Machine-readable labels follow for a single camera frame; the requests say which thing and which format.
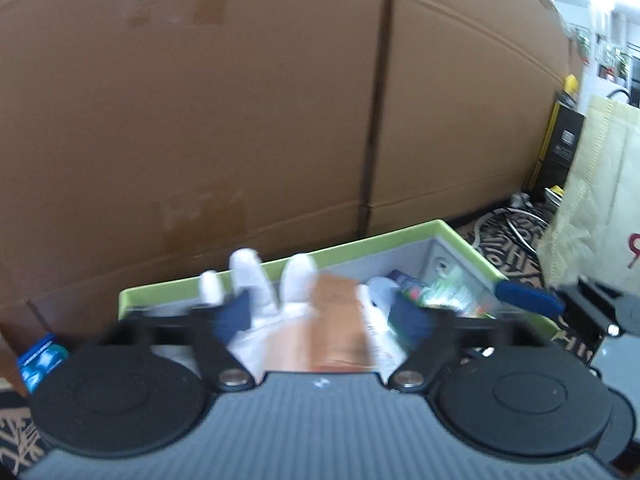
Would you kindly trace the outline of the blue plastic cube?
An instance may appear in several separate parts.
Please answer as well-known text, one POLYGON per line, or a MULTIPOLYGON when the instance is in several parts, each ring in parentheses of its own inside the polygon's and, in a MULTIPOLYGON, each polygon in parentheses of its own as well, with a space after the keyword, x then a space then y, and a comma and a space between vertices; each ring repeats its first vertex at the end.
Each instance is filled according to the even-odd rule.
POLYGON ((55 334, 48 333, 17 359, 22 382, 33 393, 40 382, 68 359, 70 352, 60 344, 55 334))

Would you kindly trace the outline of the black yellow box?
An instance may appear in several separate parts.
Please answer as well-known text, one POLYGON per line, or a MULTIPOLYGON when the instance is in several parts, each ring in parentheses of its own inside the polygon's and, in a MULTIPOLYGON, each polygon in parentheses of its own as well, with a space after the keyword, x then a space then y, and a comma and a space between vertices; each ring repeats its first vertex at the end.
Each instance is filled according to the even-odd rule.
POLYGON ((535 200, 544 197, 546 188, 564 188, 585 120, 585 116, 577 111, 578 91, 578 79, 569 74, 563 89, 556 94, 544 140, 527 185, 535 200))

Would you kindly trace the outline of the green floral box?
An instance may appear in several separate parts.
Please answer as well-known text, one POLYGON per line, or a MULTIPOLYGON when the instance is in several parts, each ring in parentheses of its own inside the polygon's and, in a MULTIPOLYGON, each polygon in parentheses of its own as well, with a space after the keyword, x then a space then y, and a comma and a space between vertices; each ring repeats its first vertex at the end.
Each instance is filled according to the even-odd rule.
POLYGON ((436 270, 429 281, 393 270, 388 277, 394 281, 401 295, 420 308, 453 310, 466 318, 484 318, 491 313, 492 303, 484 289, 469 283, 460 266, 448 271, 436 270))

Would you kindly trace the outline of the large brown cardboard box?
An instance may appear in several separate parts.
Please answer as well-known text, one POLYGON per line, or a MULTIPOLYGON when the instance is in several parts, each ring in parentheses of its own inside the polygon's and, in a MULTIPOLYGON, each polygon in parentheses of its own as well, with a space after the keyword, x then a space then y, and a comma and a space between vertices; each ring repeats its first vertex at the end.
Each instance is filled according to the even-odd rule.
POLYGON ((551 0, 1 0, 1 376, 125 288, 516 192, 582 61, 551 0))

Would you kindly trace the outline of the green cardboard storage box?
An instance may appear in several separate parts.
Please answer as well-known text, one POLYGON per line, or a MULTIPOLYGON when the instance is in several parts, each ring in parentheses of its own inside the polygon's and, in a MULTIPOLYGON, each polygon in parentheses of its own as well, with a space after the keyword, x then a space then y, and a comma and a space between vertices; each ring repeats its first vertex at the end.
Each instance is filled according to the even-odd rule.
MULTIPOLYGON (((418 224, 417 226, 410 226, 410 228, 405 228, 402 230, 365 238, 364 240, 372 240, 374 244, 378 245, 379 252, 387 252, 388 250, 390 250, 390 248, 392 248, 392 243, 390 242, 390 238, 393 235, 398 235, 403 242, 408 242, 412 244, 419 240, 420 231, 423 229, 429 229, 429 230, 435 229, 437 231, 444 232, 443 236, 435 237, 435 247, 430 248, 427 251, 427 253, 430 256, 435 255, 437 257, 449 256, 453 258, 454 261, 452 263, 447 262, 445 264, 436 264, 436 266, 428 266, 425 270, 416 272, 416 274, 411 274, 411 273, 407 273, 407 274, 413 276, 414 278, 420 278, 421 280, 429 281, 436 270, 448 271, 450 268, 453 268, 454 266, 460 266, 460 268, 465 272, 466 279, 468 280, 468 282, 469 283, 473 282, 475 286, 481 287, 482 289, 484 289, 484 292, 486 292, 487 296, 490 298, 490 301, 492 303, 491 313, 494 315, 493 318, 500 318, 500 316, 507 316, 511 314, 516 316, 521 315, 521 316, 524 316, 524 318, 526 318, 526 320, 530 324, 532 324, 536 328, 536 330, 538 330, 538 332, 542 334, 542 336, 551 338, 556 333, 556 331, 558 330, 558 326, 556 326, 555 322, 553 322, 552 320, 549 320, 548 318, 545 318, 544 316, 541 316, 535 313, 526 312, 517 307, 508 306, 507 304, 502 304, 494 294, 494 287, 495 287, 495 284, 498 283, 498 281, 504 280, 506 277, 503 276, 501 273, 499 273, 499 271, 497 271, 497 269, 495 269, 493 266, 490 266, 486 271, 477 272, 472 270, 471 266, 473 263, 483 264, 485 262, 485 259, 483 258, 483 256, 480 255, 479 252, 477 252, 474 248, 472 248, 472 246, 469 243, 467 243, 459 234, 454 232, 454 230, 451 229, 446 222, 443 222, 442 220, 433 220, 433 221, 425 222, 422 224, 418 224)), ((358 242, 360 242, 360 240, 357 240, 356 242, 352 242, 352 243, 334 246, 334 247, 340 248, 341 250, 345 250, 347 248, 355 247, 358 242)), ((342 276, 343 278, 350 278, 351 280, 354 280, 360 284, 363 284, 364 286, 367 286, 368 290, 369 290, 369 282, 371 280, 374 280, 374 279, 378 280, 378 278, 382 278, 383 276, 386 276, 393 270, 399 270, 401 272, 405 272, 401 268, 391 269, 388 266, 383 266, 382 267, 383 272, 381 274, 372 276, 372 278, 369 278, 367 281, 355 280, 354 278, 352 278, 351 275, 345 272, 335 273, 327 269, 326 266, 320 266, 320 264, 317 263, 317 259, 316 259, 317 252, 324 252, 328 260, 332 259, 332 257, 329 255, 329 251, 331 250, 331 248, 333 247, 317 250, 316 252, 311 252, 310 254, 308 254, 311 256, 311 258, 314 259, 314 262, 316 263, 319 272, 339 275, 339 276, 342 276)), ((380 286, 375 285, 374 292, 370 292, 369 290, 369 296, 372 304, 375 307, 377 307, 378 310, 380 310, 386 317, 388 309, 386 307, 378 307, 378 304, 375 304, 373 301, 374 297, 383 301, 381 296, 383 295, 383 290, 385 289, 385 287, 386 289, 390 290, 389 289, 390 286, 386 286, 386 285, 383 286, 382 282, 380 283, 381 283, 380 286)), ((121 320, 122 318, 126 318, 128 314, 134 311, 142 311, 142 313, 152 314, 152 315, 157 314, 159 316, 165 316, 165 315, 168 316, 168 315, 174 315, 174 314, 177 315, 181 313, 186 313, 186 310, 189 310, 189 308, 195 308, 199 304, 202 304, 200 300, 200 293, 198 293, 197 304, 191 304, 190 306, 181 306, 181 307, 178 307, 178 309, 176 310, 174 309, 169 310, 165 306, 160 308, 155 306, 145 306, 145 307, 140 306, 140 307, 126 308, 122 305, 122 293, 126 292, 127 290, 129 289, 123 290, 119 294, 119 300, 118 300, 119 301, 119 311, 118 311, 119 320, 121 320)))

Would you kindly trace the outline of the cream paper bag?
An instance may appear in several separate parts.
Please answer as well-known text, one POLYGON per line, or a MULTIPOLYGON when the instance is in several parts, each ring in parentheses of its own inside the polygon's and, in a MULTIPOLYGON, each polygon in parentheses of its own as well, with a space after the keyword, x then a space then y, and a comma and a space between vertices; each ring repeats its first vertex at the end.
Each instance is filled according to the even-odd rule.
POLYGON ((538 243, 547 285, 594 278, 638 294, 639 153, 638 108, 595 96, 559 209, 538 243))

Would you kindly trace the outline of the white orange medicine box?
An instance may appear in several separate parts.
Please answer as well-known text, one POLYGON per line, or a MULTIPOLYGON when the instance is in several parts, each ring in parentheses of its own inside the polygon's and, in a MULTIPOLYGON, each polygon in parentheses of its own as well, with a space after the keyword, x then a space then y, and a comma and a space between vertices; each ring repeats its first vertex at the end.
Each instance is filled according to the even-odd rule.
POLYGON ((406 359, 367 286, 321 273, 309 296, 288 301, 285 320, 266 341, 266 372, 367 373, 383 379, 406 359))

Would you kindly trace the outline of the white pink work glove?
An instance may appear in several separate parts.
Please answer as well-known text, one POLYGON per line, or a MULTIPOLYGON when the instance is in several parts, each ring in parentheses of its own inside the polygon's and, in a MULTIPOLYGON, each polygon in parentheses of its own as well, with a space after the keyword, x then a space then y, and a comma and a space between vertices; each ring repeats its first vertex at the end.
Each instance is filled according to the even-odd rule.
POLYGON ((309 296, 311 280, 319 275, 314 259, 297 254, 288 259, 275 285, 268 278, 258 252, 250 248, 236 250, 230 257, 232 292, 224 289, 220 275, 205 271, 198 277, 202 304, 219 307, 242 290, 250 292, 252 327, 239 332, 230 344, 224 344, 235 359, 260 382, 266 372, 262 366, 268 336, 285 320, 283 307, 288 301, 301 302, 309 296))

